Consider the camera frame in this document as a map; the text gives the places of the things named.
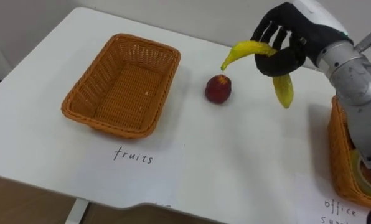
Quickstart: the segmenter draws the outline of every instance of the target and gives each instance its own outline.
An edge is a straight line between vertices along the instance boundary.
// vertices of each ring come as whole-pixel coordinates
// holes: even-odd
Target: table surface
[[[97,133],[60,111],[65,95],[117,33],[182,54],[157,129],[140,141]],[[225,72],[232,79],[230,99],[213,105],[204,87],[221,72],[229,50],[75,9],[0,84],[0,177],[116,208],[155,200],[225,223],[296,223],[295,173],[328,175],[326,126],[334,89],[323,74],[300,68],[292,74],[293,104],[283,109],[271,78],[247,57]],[[129,172],[143,180],[123,181],[113,160],[119,146],[160,157],[163,165],[150,167],[164,171],[153,173],[156,180],[139,164],[136,174],[132,167]],[[150,187],[155,191],[140,191]]]

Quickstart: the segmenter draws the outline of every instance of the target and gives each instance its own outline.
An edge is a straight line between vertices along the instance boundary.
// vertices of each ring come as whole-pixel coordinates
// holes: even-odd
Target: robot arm
[[[270,77],[284,75],[310,58],[336,89],[350,138],[371,169],[371,63],[362,54],[371,47],[371,34],[354,46],[342,25],[315,0],[286,2],[270,10],[251,39],[269,43],[278,28],[273,42],[277,53],[255,56],[259,71]],[[291,33],[289,47],[281,49],[287,32]]]

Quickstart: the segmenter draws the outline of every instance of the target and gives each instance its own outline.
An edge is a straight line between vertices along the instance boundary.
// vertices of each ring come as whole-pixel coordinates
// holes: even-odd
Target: banana
[[[266,43],[256,42],[253,40],[244,40],[235,44],[227,58],[223,62],[221,69],[224,71],[232,62],[246,57],[251,54],[263,54],[272,56],[276,50]],[[289,74],[273,77],[273,85],[278,101],[284,108],[289,108],[293,101],[293,85]]]

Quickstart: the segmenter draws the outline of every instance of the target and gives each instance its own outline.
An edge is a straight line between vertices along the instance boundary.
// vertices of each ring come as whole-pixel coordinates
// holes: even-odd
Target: orange wicker basket
[[[180,58],[175,48],[114,35],[64,99],[62,113],[115,136],[146,137],[157,125]]]
[[[350,152],[354,147],[347,131],[345,114],[336,97],[332,99],[328,133],[332,183],[336,193],[346,200],[371,208],[371,196],[360,190],[352,172]]]

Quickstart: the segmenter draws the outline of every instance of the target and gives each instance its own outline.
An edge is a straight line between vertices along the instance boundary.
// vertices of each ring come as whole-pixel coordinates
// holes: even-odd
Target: empty basket
[[[62,113],[124,138],[150,135],[158,122],[180,52],[117,34],[105,44],[62,103]]]

